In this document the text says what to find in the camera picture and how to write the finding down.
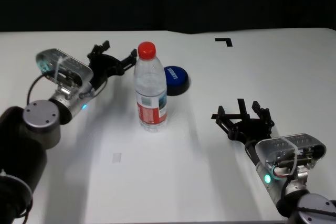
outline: red bottle cap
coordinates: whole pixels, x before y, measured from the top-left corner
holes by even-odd
[[[151,60],[155,57],[155,45],[149,41],[143,42],[138,46],[138,54],[142,60]]]

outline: red bottle label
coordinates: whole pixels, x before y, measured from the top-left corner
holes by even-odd
[[[139,118],[147,124],[162,123],[167,117],[167,93],[164,91],[156,97],[146,97],[136,93]]]

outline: zip tie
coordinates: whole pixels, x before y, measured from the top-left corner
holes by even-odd
[[[63,61],[66,61],[69,58],[71,58],[70,55],[67,55],[64,58],[63,57],[58,58],[57,64],[56,64],[56,69],[55,69],[54,84],[57,84],[57,75],[58,75],[59,65],[62,64]]]
[[[301,154],[301,153],[302,153],[302,150],[299,151],[299,150],[298,150],[298,147],[297,147],[294,143],[292,143],[291,141],[287,140],[285,137],[281,136],[280,138],[281,138],[282,140],[286,141],[289,145],[293,146],[293,148],[294,148],[294,153],[295,153],[295,156],[294,156],[294,164],[293,164],[293,168],[292,168],[292,170],[290,171],[290,174],[289,174],[289,176],[291,176],[291,175],[293,175],[294,170],[295,170],[295,168],[296,168],[296,164],[297,164],[297,162],[298,162],[298,154]]]

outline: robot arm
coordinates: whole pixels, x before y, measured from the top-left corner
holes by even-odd
[[[252,109],[259,116],[251,119],[243,99],[238,99],[240,114],[226,114],[222,106],[212,119],[227,133],[230,140],[242,142],[256,166],[278,212],[288,223],[336,223],[336,206],[321,195],[307,190],[308,170],[313,169],[326,152],[326,147],[308,134],[271,138],[274,122],[269,109],[254,102]],[[232,119],[241,119],[233,123]]]
[[[27,107],[11,107],[0,117],[1,224],[19,217],[26,222],[47,163],[46,150],[60,141],[60,125],[70,122],[95,98],[110,76],[121,76],[135,65],[135,49],[119,61],[103,54],[109,47],[108,41],[95,45],[88,66],[58,49],[36,56],[42,75],[29,89]],[[31,90],[42,77],[54,82],[57,89],[49,100],[30,102]]]

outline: green led light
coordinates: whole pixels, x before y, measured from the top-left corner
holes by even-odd
[[[265,181],[266,184],[269,184],[271,182],[271,176],[269,176],[268,174],[266,174],[264,176],[264,181]]]

